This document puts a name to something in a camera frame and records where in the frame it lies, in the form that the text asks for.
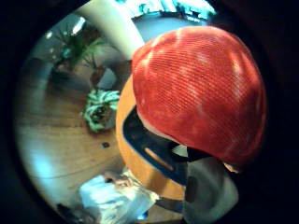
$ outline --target green plant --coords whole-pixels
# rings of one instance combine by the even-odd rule
[[[105,129],[111,113],[117,110],[120,99],[118,91],[92,90],[82,117],[94,133]]]
[[[82,59],[94,55],[98,46],[106,44],[106,40],[88,24],[85,24],[75,35],[66,25],[64,31],[58,29],[58,35],[55,37],[62,43],[60,56],[55,62],[56,67],[61,66],[70,71]]]

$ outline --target red mesh cap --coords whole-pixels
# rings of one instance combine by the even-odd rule
[[[265,92],[236,36],[209,26],[160,35],[135,53],[132,72],[137,112],[161,133],[232,165],[257,155]]]

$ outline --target wooden floor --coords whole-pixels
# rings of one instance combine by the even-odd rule
[[[115,130],[90,133],[80,116],[90,91],[89,77],[84,73],[53,77],[50,69],[51,64],[38,59],[29,60],[24,67],[15,102],[15,133],[28,176],[55,208],[57,203],[80,203],[78,187],[82,183],[106,170],[120,172],[124,163]],[[118,78],[114,89],[121,90],[130,75],[130,64],[119,62],[111,69]],[[104,142],[110,147],[102,148]],[[179,223],[180,218],[181,214],[154,205],[147,220],[140,223]]]

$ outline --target hand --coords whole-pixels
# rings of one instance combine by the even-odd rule
[[[125,189],[130,188],[133,185],[133,182],[126,176],[119,176],[114,180],[114,184],[116,189]]]

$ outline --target potted plant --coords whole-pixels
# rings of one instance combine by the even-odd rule
[[[120,99],[118,91],[93,89],[88,94],[85,110],[81,113],[92,132],[98,133],[115,125],[115,111]]]
[[[85,23],[76,34],[66,26],[64,31],[59,29],[55,37],[62,43],[60,56],[54,63],[52,72],[54,75],[69,77],[74,73],[75,66],[89,55],[94,54],[99,45],[106,41],[96,33],[94,28]]]
[[[93,70],[90,77],[90,84],[92,89],[97,89],[97,84],[100,82],[107,68],[104,67],[102,64],[96,63],[93,53],[92,56],[90,55],[85,56],[83,60],[85,62],[83,65],[87,67],[91,67],[91,69]]]

